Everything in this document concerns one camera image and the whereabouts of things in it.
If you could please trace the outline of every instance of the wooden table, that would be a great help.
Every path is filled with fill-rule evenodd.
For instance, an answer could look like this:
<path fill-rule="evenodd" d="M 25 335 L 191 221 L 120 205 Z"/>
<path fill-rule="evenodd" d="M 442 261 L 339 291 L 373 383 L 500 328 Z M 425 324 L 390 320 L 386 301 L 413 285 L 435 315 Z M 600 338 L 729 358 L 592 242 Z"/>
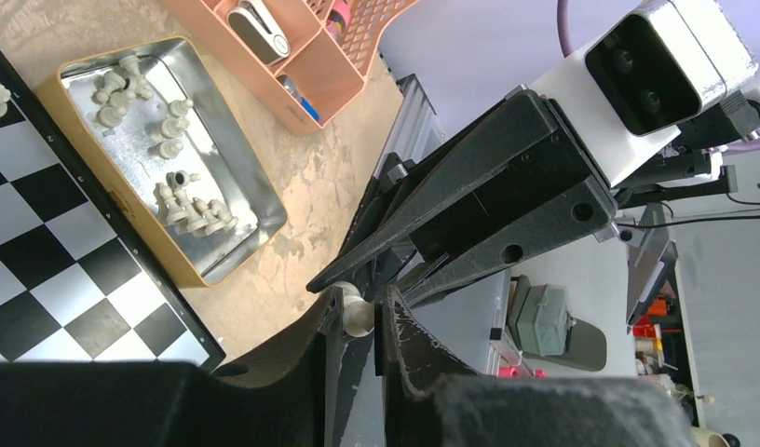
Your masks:
<path fill-rule="evenodd" d="M 324 131 L 297 138 L 155 0 L 0 2 L 0 48 L 31 88 L 63 62 L 174 34 L 197 46 L 289 214 L 247 267 L 216 288 L 183 291 L 230 360 L 313 303 L 305 284 L 338 251 L 402 96 L 376 58 L 364 92 Z"/>

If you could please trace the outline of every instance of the camera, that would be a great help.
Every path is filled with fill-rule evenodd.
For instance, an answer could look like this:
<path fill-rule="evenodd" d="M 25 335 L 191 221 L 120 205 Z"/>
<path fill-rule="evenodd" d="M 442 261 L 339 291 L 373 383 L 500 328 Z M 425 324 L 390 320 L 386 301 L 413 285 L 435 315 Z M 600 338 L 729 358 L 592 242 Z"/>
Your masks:
<path fill-rule="evenodd" d="M 559 103 L 613 187 L 756 69 L 714 0 L 646 0 L 530 87 Z"/>

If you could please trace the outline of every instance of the chessboard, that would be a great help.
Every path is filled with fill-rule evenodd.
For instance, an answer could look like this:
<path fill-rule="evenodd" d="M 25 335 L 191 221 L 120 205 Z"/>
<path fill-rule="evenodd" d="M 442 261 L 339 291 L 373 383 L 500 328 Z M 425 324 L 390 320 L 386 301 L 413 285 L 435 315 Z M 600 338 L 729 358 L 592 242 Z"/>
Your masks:
<path fill-rule="evenodd" d="M 224 352 L 0 52 L 0 361 Z"/>

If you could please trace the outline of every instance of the pink plastic organizer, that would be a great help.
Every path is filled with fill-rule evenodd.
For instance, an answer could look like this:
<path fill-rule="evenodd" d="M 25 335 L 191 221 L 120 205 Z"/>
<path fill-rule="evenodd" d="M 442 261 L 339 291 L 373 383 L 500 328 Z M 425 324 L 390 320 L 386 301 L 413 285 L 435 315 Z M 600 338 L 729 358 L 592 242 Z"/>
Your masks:
<path fill-rule="evenodd" d="M 334 0 L 265 0 L 290 41 L 291 54 L 263 64 L 237 37 L 226 14 L 238 0 L 160 0 L 292 133 L 324 128 L 363 90 L 386 26 L 417 0 L 351 1 L 352 22 L 344 42 L 325 29 Z M 315 120 L 278 81 L 286 75 L 317 111 Z"/>

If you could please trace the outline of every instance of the camera lens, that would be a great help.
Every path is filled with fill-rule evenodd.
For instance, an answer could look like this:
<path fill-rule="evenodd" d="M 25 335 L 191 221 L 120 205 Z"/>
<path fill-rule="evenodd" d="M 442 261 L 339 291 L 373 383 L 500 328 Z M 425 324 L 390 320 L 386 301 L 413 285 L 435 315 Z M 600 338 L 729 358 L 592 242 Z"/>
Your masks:
<path fill-rule="evenodd" d="M 632 55 L 626 49 L 617 49 L 613 52 L 613 62 L 616 69 L 626 74 L 632 71 L 634 61 Z"/>
<path fill-rule="evenodd" d="M 646 110 L 653 114 L 659 112 L 659 108 L 662 106 L 659 95 L 651 90 L 641 92 L 641 101 L 644 103 Z"/>

